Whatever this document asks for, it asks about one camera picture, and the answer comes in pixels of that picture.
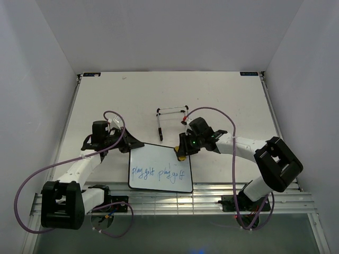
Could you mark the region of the yellow whiteboard eraser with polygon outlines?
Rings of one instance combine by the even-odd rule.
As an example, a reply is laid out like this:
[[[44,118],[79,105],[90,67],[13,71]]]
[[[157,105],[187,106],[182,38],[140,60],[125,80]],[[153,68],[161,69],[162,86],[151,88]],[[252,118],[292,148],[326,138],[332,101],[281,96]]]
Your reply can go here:
[[[175,155],[176,155],[178,161],[185,161],[186,160],[185,155],[180,155],[180,147],[179,146],[174,147],[174,151],[175,151]]]

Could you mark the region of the small black-framed whiteboard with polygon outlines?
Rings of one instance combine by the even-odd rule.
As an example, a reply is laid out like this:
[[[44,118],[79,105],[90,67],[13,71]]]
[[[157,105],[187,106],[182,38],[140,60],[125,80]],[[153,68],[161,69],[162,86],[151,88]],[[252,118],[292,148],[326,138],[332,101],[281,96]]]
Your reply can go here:
[[[128,186],[131,189],[191,193],[190,157],[178,161],[173,148],[149,143],[132,149],[129,153]]]

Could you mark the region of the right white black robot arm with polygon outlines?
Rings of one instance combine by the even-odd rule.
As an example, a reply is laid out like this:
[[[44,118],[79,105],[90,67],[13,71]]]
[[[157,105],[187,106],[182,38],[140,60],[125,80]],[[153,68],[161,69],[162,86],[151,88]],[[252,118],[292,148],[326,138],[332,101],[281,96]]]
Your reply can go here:
[[[179,135],[179,145],[174,148],[179,161],[204,148],[256,163],[261,175],[247,183],[236,197],[224,202],[231,210],[249,211],[260,206],[264,196],[272,191],[284,192],[304,169],[279,137],[266,141],[234,137],[225,130],[214,131],[201,117],[190,121],[187,127],[187,131]]]

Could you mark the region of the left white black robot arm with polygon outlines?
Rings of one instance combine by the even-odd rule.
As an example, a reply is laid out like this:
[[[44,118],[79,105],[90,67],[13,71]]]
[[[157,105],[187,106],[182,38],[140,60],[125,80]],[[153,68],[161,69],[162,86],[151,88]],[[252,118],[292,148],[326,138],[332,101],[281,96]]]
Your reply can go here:
[[[103,212],[109,210],[112,206],[109,189],[102,185],[85,189],[87,179],[109,150],[128,153],[144,145],[125,129],[110,129],[106,121],[93,122],[92,134],[83,142],[80,159],[57,180],[44,184],[41,225],[44,228],[77,230],[82,226],[85,214],[93,208]]]

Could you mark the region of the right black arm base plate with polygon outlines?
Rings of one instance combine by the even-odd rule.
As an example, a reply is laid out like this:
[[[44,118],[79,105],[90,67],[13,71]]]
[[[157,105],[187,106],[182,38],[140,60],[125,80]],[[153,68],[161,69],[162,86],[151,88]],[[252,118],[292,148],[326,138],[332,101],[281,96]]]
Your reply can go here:
[[[238,208],[240,212],[255,212],[261,207],[264,197],[260,198],[257,201],[251,201],[247,197],[242,197],[237,195]],[[235,200],[233,195],[223,195],[221,200],[218,201],[222,205],[223,212],[236,212]],[[262,212],[269,212],[271,210],[271,205],[268,200],[265,201]]]

